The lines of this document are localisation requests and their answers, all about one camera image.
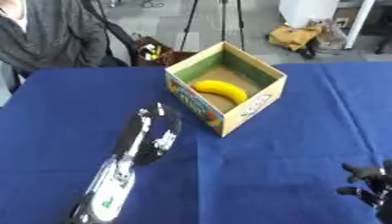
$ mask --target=tripod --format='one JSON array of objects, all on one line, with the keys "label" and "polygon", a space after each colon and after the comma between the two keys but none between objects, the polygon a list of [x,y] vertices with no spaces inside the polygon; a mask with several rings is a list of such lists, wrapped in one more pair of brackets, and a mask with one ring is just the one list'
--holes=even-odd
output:
[{"label": "tripod", "polygon": [[[228,0],[219,0],[221,3],[221,11],[222,11],[222,33],[221,33],[221,41],[226,41],[226,15],[227,15],[227,10],[228,10]],[[242,50],[245,50],[245,41],[244,41],[244,34],[243,34],[243,28],[244,28],[244,22],[243,22],[243,17],[242,17],[242,2],[241,0],[236,0],[237,1],[237,13],[238,13],[238,22],[239,22],[239,27],[240,27],[240,34],[241,34],[241,48]],[[184,46],[186,44],[186,39],[188,38],[188,33],[191,29],[191,25],[193,22],[194,18],[194,13],[196,12],[196,8],[199,4],[199,0],[194,0],[192,11],[191,11],[191,16],[189,17],[188,24],[186,28],[184,29],[184,38],[182,40],[181,48],[180,51],[182,52],[184,49]]]}]

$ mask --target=open box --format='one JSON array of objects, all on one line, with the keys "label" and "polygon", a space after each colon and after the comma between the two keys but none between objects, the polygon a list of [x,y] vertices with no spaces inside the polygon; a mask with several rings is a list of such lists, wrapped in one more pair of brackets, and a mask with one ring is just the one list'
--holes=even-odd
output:
[{"label": "open box", "polygon": [[[248,99],[235,105],[216,94],[198,93],[196,81],[225,81]],[[282,94],[286,75],[227,42],[221,42],[166,69],[166,85],[200,119],[224,137]]]}]

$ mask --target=yellow bag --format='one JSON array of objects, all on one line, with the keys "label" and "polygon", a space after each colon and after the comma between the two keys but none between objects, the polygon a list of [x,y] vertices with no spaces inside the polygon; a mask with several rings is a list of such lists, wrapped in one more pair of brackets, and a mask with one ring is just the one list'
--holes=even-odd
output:
[{"label": "yellow bag", "polygon": [[296,51],[317,37],[322,30],[321,25],[308,26],[303,29],[293,29],[288,25],[282,25],[269,34],[269,42]]}]

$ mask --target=robotic hand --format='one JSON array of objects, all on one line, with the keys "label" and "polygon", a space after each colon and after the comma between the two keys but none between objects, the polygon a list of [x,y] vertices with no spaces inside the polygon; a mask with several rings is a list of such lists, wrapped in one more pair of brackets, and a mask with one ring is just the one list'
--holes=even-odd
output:
[{"label": "robotic hand", "polygon": [[381,222],[392,224],[392,160],[384,161],[384,168],[355,167],[350,164],[342,166],[351,172],[348,183],[365,181],[371,192],[352,186],[338,188],[337,192],[357,197],[376,211]]},{"label": "robotic hand", "polygon": [[[152,140],[152,121],[169,118],[164,135]],[[149,165],[165,155],[180,132],[179,114],[165,105],[140,109],[120,135],[113,155],[107,159],[79,203],[66,217],[66,224],[109,224],[120,214],[135,185],[135,167]]]}]

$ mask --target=gray floor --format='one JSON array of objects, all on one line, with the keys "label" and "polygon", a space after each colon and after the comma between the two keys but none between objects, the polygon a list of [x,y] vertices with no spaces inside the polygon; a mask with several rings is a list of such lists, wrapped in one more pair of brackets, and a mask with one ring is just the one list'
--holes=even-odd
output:
[{"label": "gray floor", "polygon": [[[108,17],[129,34],[136,32],[150,35],[168,46],[179,49],[194,0],[154,0],[156,4],[164,4],[162,8],[142,8],[142,1],[123,0],[120,6],[108,9]],[[186,51],[203,50],[220,41],[221,11],[218,1],[199,0],[192,31],[185,46]],[[263,38],[266,33],[282,23],[278,3],[279,0],[242,1],[246,50],[270,64],[304,62],[296,53],[270,45]],[[228,41],[240,46],[235,0],[229,0],[227,14]],[[372,53],[377,40],[375,37],[361,37],[353,50],[342,51],[337,55],[319,53],[311,62],[392,60],[392,49],[390,53],[381,56]],[[127,58],[125,49],[115,39],[112,41],[112,47],[116,56]]]}]

